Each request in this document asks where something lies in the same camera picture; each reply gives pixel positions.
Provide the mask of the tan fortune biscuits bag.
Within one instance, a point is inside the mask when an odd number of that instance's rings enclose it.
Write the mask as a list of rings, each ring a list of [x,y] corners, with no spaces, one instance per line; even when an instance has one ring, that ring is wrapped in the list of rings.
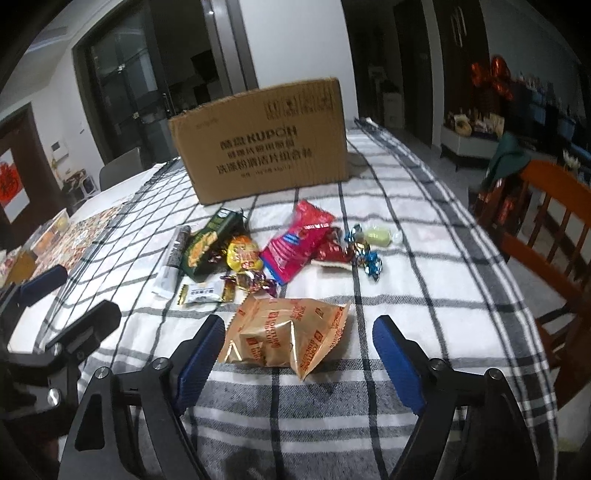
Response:
[[[349,308],[349,303],[249,295],[226,329],[217,361],[288,367],[304,380],[341,341]]]

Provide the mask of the pale green candy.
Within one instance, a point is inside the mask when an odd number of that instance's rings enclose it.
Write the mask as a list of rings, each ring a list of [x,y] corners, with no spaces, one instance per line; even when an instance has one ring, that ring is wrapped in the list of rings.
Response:
[[[400,245],[404,240],[400,229],[391,230],[385,226],[370,226],[363,232],[363,238],[372,246],[387,248]]]

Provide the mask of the floral patterned mat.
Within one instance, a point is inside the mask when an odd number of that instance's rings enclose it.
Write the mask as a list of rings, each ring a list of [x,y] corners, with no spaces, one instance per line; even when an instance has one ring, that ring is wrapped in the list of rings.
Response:
[[[113,206],[74,224],[58,220],[33,245],[18,247],[10,253],[2,251],[1,286],[19,284],[56,265],[70,273],[120,210],[121,205]]]

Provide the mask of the red fu door poster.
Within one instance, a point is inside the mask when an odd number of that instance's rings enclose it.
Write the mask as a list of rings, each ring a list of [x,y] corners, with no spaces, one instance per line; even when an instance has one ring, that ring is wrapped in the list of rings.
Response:
[[[30,204],[12,150],[6,150],[0,158],[0,203],[10,223],[13,223]]]

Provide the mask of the white yellow small sachet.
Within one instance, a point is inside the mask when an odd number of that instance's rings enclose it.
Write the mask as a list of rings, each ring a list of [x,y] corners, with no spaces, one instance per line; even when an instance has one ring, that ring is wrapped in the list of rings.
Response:
[[[235,284],[228,280],[212,280],[184,284],[177,304],[181,306],[204,303],[229,303],[235,299]]]

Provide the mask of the green biscuit box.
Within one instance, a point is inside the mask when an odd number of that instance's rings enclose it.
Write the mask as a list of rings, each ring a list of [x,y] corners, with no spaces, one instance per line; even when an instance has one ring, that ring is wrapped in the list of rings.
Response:
[[[242,211],[219,208],[203,228],[190,236],[181,260],[182,272],[195,282],[204,280],[214,270],[222,249],[243,231]]]

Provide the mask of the grey dining chair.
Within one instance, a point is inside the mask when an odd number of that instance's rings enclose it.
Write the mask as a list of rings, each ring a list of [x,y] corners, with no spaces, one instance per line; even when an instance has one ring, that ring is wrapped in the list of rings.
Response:
[[[99,172],[100,190],[106,191],[142,171],[141,151],[139,147],[135,147],[101,168]]]

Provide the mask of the yellow orange candy pack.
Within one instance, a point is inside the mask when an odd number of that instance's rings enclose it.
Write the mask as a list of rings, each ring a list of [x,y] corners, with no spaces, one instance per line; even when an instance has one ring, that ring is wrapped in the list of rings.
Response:
[[[259,257],[259,246],[248,235],[233,238],[226,249],[226,264],[235,272],[260,271],[263,260]]]

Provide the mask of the dark red snack packet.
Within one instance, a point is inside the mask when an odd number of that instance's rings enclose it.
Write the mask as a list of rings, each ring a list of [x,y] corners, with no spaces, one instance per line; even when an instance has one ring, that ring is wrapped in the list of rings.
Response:
[[[353,252],[342,241],[342,229],[332,227],[325,235],[317,251],[311,257],[311,263],[322,268],[353,270]]]

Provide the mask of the pink red snack bag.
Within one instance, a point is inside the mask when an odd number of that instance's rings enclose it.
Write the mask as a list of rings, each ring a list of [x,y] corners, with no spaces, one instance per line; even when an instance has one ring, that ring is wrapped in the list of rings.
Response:
[[[287,228],[274,235],[260,251],[263,265],[277,283],[286,285],[294,279],[318,250],[334,221],[332,213],[307,200],[297,203]]]

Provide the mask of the dark glass sliding door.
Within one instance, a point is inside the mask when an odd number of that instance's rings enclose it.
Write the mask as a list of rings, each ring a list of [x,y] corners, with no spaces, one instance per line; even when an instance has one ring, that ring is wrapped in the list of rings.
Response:
[[[110,1],[73,49],[104,163],[175,157],[169,118],[259,86],[236,1]]]

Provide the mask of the dark green cloth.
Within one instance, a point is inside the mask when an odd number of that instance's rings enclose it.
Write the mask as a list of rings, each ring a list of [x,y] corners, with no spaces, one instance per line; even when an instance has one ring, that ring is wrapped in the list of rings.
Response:
[[[530,161],[531,155],[519,145],[517,137],[505,132],[489,162],[481,187],[491,190],[499,180],[519,173]]]

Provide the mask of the white low tv cabinet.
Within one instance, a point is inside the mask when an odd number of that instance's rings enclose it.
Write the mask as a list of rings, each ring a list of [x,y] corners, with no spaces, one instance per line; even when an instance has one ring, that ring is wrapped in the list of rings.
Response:
[[[485,168],[495,155],[499,142],[479,137],[464,137],[443,125],[441,127],[442,156],[460,168]]]

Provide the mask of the brown cardboard box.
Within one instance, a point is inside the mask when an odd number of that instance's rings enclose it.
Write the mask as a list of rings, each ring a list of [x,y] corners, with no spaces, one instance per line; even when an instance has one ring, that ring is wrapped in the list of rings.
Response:
[[[335,78],[225,97],[178,114],[168,125],[204,205],[349,179]]]

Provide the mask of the red balloons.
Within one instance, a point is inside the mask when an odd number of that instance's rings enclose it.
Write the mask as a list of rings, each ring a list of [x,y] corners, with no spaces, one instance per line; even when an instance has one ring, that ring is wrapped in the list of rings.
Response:
[[[472,84],[475,87],[489,85],[503,98],[515,99],[515,85],[506,60],[501,55],[494,55],[489,66],[473,63],[470,66]]]

